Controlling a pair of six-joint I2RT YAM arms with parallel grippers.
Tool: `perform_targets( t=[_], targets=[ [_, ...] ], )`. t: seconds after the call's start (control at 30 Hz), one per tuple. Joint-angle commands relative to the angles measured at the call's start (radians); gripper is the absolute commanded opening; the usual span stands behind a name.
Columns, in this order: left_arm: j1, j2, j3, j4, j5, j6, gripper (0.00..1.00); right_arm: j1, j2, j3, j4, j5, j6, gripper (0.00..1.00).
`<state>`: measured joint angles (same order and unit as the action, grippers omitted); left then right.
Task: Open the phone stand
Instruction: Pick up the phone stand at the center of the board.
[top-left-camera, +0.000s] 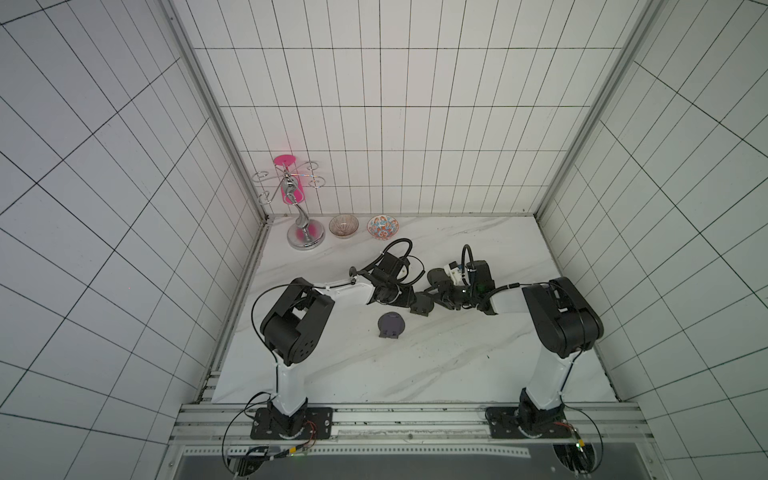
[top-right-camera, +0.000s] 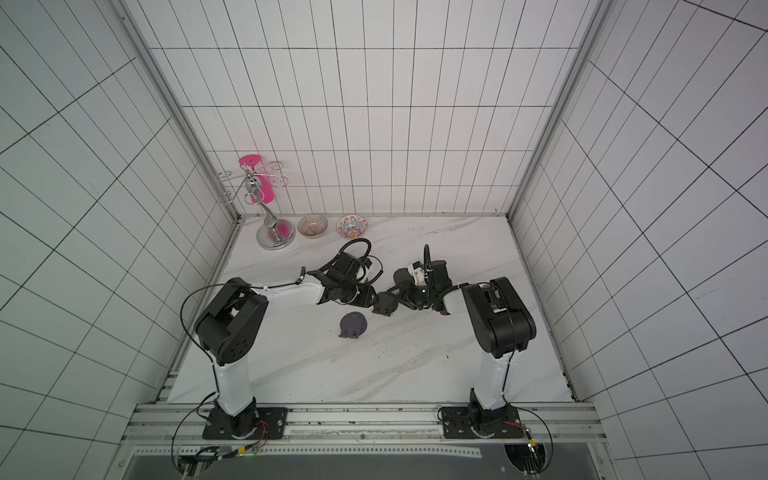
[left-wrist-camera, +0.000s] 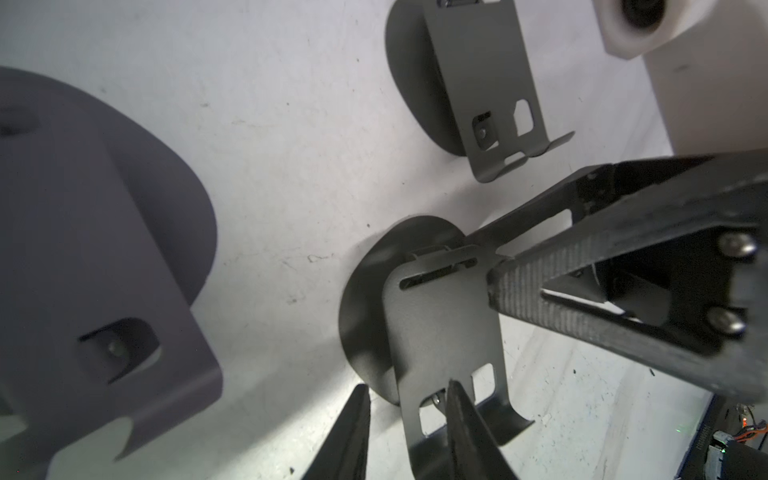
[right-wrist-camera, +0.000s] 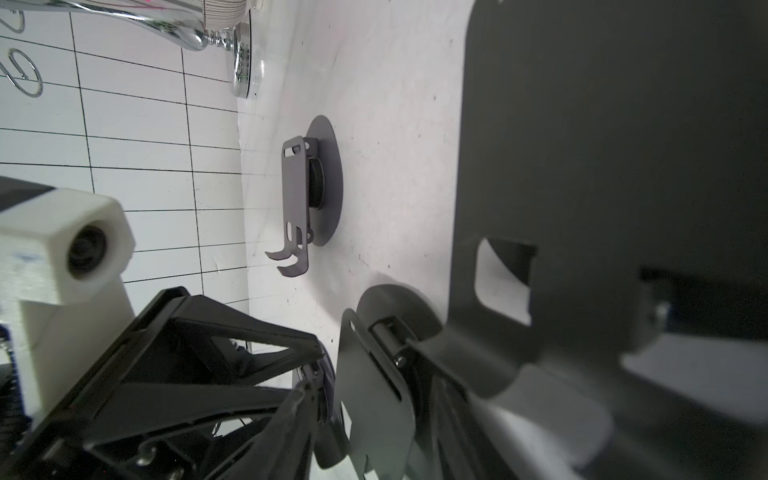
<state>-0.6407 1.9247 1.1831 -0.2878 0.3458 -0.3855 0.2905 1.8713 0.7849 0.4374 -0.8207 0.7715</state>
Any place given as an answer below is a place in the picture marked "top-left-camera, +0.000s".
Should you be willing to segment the black phone stand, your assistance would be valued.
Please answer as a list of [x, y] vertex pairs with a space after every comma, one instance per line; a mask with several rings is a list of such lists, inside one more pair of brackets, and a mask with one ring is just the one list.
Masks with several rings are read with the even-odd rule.
[[409, 305], [410, 312], [414, 315], [427, 317], [434, 309], [433, 299], [424, 293], [414, 293]]

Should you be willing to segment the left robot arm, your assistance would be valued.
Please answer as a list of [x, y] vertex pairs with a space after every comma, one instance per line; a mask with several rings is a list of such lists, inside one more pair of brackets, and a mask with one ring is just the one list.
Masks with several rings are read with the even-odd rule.
[[257, 411], [254, 436], [276, 434], [296, 438], [309, 425], [305, 380], [297, 365], [307, 360], [320, 343], [334, 310], [381, 304], [428, 316], [434, 301], [414, 290], [426, 273], [410, 280], [413, 242], [401, 238], [389, 243], [368, 265], [349, 269], [349, 280], [337, 285], [314, 285], [302, 277], [282, 285], [282, 294], [256, 329], [275, 360], [276, 390]]

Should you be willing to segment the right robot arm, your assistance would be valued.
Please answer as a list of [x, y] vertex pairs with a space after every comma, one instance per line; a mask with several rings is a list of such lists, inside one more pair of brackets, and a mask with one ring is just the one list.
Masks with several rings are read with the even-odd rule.
[[518, 406], [489, 408], [492, 431], [517, 429], [527, 438], [540, 438], [565, 426], [563, 390], [574, 364], [604, 333], [602, 320], [567, 277], [547, 282], [497, 285], [489, 264], [476, 260], [469, 245], [459, 263], [428, 271], [424, 293], [450, 310], [476, 309], [494, 316], [528, 312], [542, 345], [535, 370], [522, 389]]

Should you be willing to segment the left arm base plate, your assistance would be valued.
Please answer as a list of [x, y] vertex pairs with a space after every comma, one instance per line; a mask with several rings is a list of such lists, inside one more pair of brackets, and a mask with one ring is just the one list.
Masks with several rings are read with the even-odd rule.
[[292, 416], [277, 408], [256, 411], [250, 432], [252, 440], [327, 440], [331, 436], [334, 410], [330, 407], [301, 407]]

